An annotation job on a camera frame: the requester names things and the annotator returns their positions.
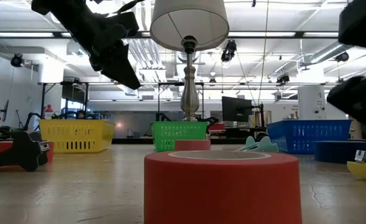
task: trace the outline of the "white lamp shade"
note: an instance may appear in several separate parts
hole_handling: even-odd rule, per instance
[[[198,51],[218,47],[229,33],[224,1],[156,0],[150,33],[170,50],[184,51],[181,41],[188,35],[198,41]]]

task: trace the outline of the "green basket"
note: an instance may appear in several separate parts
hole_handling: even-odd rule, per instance
[[[157,152],[175,150],[176,140],[203,140],[207,122],[157,121],[152,123],[153,143]]]

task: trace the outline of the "yellow basket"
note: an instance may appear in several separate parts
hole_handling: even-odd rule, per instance
[[[101,152],[111,147],[114,124],[104,120],[41,119],[43,140],[54,142],[54,152]]]

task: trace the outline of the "computer monitor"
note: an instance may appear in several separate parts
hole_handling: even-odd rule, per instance
[[[221,101],[223,121],[249,122],[249,115],[253,114],[252,100],[223,96]]]

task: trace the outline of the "wooden table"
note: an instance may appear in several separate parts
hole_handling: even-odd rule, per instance
[[[0,224],[142,223],[143,158],[152,152],[152,145],[115,145],[56,154],[34,173],[0,172]],[[366,181],[345,165],[300,156],[300,175],[304,224],[366,224]]]

